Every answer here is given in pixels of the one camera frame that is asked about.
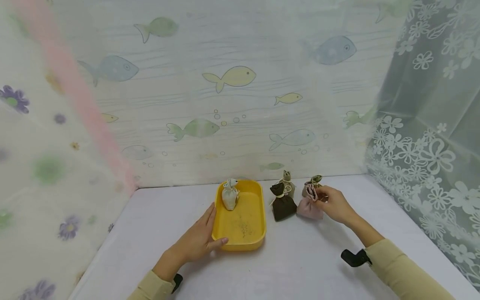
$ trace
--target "tray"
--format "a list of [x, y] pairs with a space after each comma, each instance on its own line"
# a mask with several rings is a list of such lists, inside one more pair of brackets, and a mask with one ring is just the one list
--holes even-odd
[[227, 237], [228, 243], [222, 246], [225, 251], [252, 251], [259, 248], [267, 231], [262, 187], [253, 180], [239, 180], [235, 186], [239, 190], [237, 205], [234, 210], [228, 211], [222, 201], [223, 184], [216, 191], [212, 238]]

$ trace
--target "fish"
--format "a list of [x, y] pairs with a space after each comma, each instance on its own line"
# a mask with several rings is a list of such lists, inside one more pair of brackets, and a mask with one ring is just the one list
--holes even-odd
[[322, 65], [336, 65], [357, 52], [353, 42], [346, 36], [334, 36], [322, 43], [311, 57]]
[[260, 166], [260, 172], [263, 170], [278, 170], [283, 168], [285, 165], [281, 163], [269, 163], [268, 165]]
[[285, 103], [285, 104], [290, 104], [290, 103], [295, 103], [297, 101], [300, 101], [303, 97], [300, 94], [297, 93], [290, 93], [286, 94], [281, 97], [275, 97], [276, 102], [274, 105], [277, 105], [279, 102]]
[[315, 134], [308, 129], [295, 130], [294, 132], [287, 134], [284, 138], [278, 134], [271, 134], [270, 140], [272, 140], [274, 144], [270, 147], [269, 151], [276, 149], [281, 144], [289, 146], [305, 145], [313, 141], [315, 138]]
[[203, 73], [202, 76], [207, 81], [215, 83], [216, 92], [220, 93], [223, 90], [224, 85], [235, 87], [249, 85], [255, 79], [257, 74], [255, 74], [250, 68], [236, 66], [226, 71], [222, 78], [211, 73]]
[[194, 119], [185, 126], [182, 130], [177, 124], [169, 123], [167, 124], [168, 133], [175, 135], [174, 142], [178, 142], [183, 138], [184, 135], [194, 136], [194, 137], [207, 137], [215, 132], [217, 132], [220, 127], [205, 119]]
[[65, 92], [61, 87], [60, 81], [58, 78], [53, 74], [52, 71], [49, 71], [47, 75], [45, 75], [45, 80], [50, 84], [52, 90], [57, 92], [59, 95], [64, 95]]
[[115, 117], [109, 114], [102, 114], [102, 118], [103, 118], [103, 121], [107, 123], [112, 123], [119, 119], [118, 117]]
[[369, 109], [369, 111], [367, 111], [362, 117], [359, 116], [359, 113], [357, 113], [356, 111], [349, 111], [347, 112], [347, 115], [343, 118], [343, 121], [347, 122], [346, 125], [346, 129], [350, 128], [352, 125], [355, 125], [357, 123], [361, 123], [361, 124], [369, 124], [373, 118], [376, 116], [376, 113], [377, 113], [377, 105], [374, 105], [372, 106], [371, 109]]
[[156, 18], [149, 25], [134, 24], [133, 26], [142, 34], [144, 44], [151, 34], [159, 37], [172, 36], [176, 34], [179, 28], [177, 23], [167, 17]]
[[214, 158], [217, 158], [218, 155], [216, 155], [215, 153], [207, 153], [207, 154], [200, 154], [200, 159], [204, 158], [204, 159], [214, 159]]
[[387, 15], [391, 15], [394, 18], [405, 17], [408, 14], [411, 3], [412, 0], [396, 0], [394, 3], [379, 3], [379, 12], [375, 23], [380, 22]]
[[122, 154], [126, 158], [142, 160], [147, 159], [153, 156], [153, 153], [145, 146], [142, 145], [133, 145], [126, 147], [122, 150]]
[[139, 71], [137, 66], [116, 55], [104, 57], [98, 65], [98, 68], [94, 68], [81, 60], [78, 60], [78, 63], [93, 76], [94, 86], [98, 84], [99, 78], [105, 78], [111, 81], [126, 81], [134, 77]]

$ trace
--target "right hand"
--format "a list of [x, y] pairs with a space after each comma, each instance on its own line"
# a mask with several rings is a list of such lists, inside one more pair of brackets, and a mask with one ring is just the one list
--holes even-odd
[[358, 217], [341, 191], [326, 185], [318, 187], [315, 190], [320, 199], [325, 197], [325, 195], [328, 196], [327, 202], [315, 201], [314, 204], [333, 220], [347, 225]]

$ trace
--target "sleeve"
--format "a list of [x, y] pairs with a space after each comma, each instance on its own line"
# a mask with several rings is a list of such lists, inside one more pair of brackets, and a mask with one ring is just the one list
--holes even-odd
[[455, 300], [391, 241], [381, 240], [365, 251], [370, 268], [401, 300]]
[[164, 281], [149, 271], [128, 297], [128, 300], [165, 300], [172, 293], [174, 287], [174, 282]]

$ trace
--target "sheer curtain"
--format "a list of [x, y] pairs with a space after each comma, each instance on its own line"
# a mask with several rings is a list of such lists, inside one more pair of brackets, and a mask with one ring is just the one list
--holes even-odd
[[480, 5], [415, 0], [379, 93], [369, 172], [480, 290]]

